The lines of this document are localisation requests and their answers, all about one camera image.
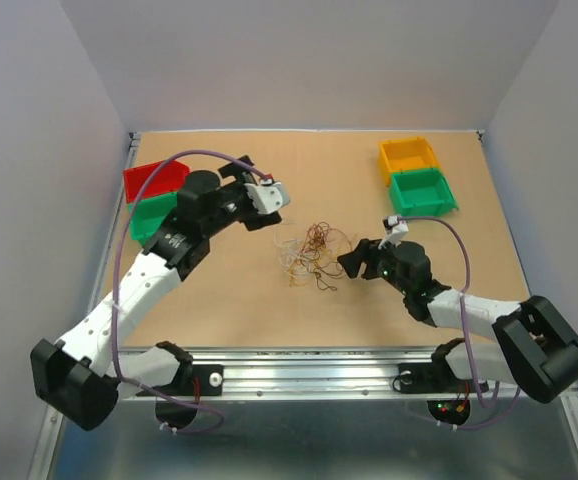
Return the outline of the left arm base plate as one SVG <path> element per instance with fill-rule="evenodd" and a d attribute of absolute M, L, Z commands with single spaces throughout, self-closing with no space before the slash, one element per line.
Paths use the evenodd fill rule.
<path fill-rule="evenodd" d="M 219 397 L 223 393 L 224 367 L 221 364 L 180 366 L 172 380 L 154 389 L 177 397 Z"/>

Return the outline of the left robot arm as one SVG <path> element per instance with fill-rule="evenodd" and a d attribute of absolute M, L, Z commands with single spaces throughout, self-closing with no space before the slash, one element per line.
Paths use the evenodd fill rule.
<path fill-rule="evenodd" d="M 218 171 L 190 172 L 175 206 L 145 242 L 126 274 L 113 275 L 111 292 L 56 341 L 31 350 L 35 393 L 84 431 L 100 426 L 118 401 L 139 392 L 173 403 L 181 416 L 163 421 L 185 431 L 200 411 L 201 380 L 191 354 L 163 341 L 122 359 L 120 344 L 146 314 L 176 289 L 210 252 L 212 237 L 234 223 L 255 231 L 280 223 L 290 202 L 285 186 L 248 157 L 226 156 Z"/>

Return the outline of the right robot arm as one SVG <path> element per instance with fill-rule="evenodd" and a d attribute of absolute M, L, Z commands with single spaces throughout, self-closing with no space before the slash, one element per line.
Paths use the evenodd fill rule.
<path fill-rule="evenodd" d="M 363 239 L 338 262 L 350 278 L 380 278 L 398 290 L 415 320 L 462 330 L 464 337 L 437 348 L 429 366 L 430 381 L 441 390 L 478 379 L 514 384 L 549 403 L 578 381 L 578 334 L 545 297 L 514 302 L 463 294 L 434 279 L 415 242 Z M 469 334 L 486 341 L 472 343 Z"/>

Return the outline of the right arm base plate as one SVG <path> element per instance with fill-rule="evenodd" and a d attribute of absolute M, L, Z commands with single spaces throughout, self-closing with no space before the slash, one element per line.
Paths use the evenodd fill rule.
<path fill-rule="evenodd" d="M 475 392 L 474 381 L 458 378 L 446 362 L 400 363 L 390 382 L 392 389 L 402 394 Z"/>

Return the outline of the red plastic bin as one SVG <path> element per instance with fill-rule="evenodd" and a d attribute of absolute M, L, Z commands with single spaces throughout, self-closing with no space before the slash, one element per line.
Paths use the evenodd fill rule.
<path fill-rule="evenodd" d="M 123 171 L 123 184 L 125 190 L 125 202 L 130 204 L 143 187 L 145 181 L 158 168 L 160 162 L 141 165 Z M 142 199 L 152 198 L 167 193 L 178 191 L 190 173 L 190 168 L 183 163 L 174 161 L 165 166 L 152 179 L 142 195 Z"/>

